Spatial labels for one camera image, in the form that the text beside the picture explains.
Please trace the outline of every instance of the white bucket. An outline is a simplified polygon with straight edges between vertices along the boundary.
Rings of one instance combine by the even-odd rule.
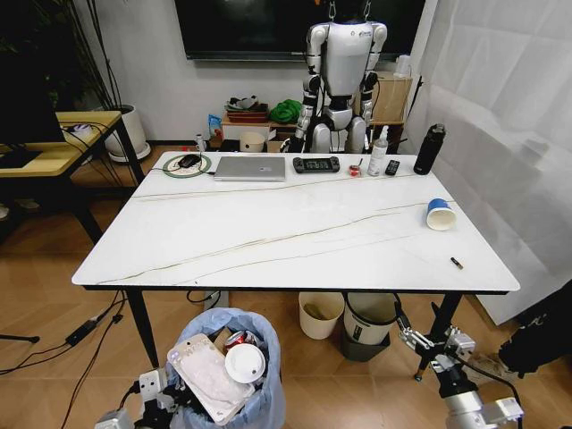
[[[131,140],[135,155],[137,156],[137,159],[144,158],[151,152],[151,146],[147,143],[147,137],[143,131],[143,125],[141,125],[139,112],[134,105],[122,105],[122,110],[125,112],[122,114],[123,123],[125,124],[125,129],[129,134],[129,140]],[[109,152],[109,157],[116,163],[129,162],[123,152],[117,131],[105,139],[105,148],[107,149],[107,152]]]
[[[254,131],[247,131],[240,134],[240,152],[262,152],[265,147],[266,138],[262,134]]]
[[[394,293],[348,293],[343,324],[348,336],[361,344],[380,344],[397,320]]]
[[[314,340],[323,340],[330,336],[344,308],[343,295],[339,292],[300,292],[298,303],[300,327]],[[305,309],[308,304],[314,306],[324,320],[310,315]]]

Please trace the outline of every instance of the blue paper cup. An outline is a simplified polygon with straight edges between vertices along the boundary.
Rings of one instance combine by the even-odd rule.
[[[455,225],[457,215],[451,210],[447,201],[442,198],[435,198],[427,206],[425,221],[432,230],[447,231]]]

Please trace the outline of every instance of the silver laptop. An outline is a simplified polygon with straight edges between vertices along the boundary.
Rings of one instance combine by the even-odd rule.
[[[216,181],[285,181],[284,158],[275,156],[222,156]]]

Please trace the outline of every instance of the marble tabletop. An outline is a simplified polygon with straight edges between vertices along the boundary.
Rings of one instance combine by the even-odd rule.
[[[156,168],[181,154],[163,154]],[[244,155],[206,154],[210,171],[220,156]],[[94,290],[519,289],[439,180],[413,173],[414,156],[386,156],[383,169],[391,159],[401,161],[395,177],[367,176],[369,156],[339,155],[341,170],[321,174],[297,174],[296,154],[255,156],[283,156],[286,181],[220,182],[209,174],[181,179],[151,171],[73,282]],[[362,157],[364,176],[351,178],[348,166]],[[426,226],[433,198],[448,200],[456,212],[452,230]]]

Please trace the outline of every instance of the black tv screen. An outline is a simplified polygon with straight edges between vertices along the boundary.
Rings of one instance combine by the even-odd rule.
[[[187,58],[302,61],[308,29],[328,22],[327,0],[175,0]],[[425,0],[372,0],[387,26],[382,59],[410,54]]]

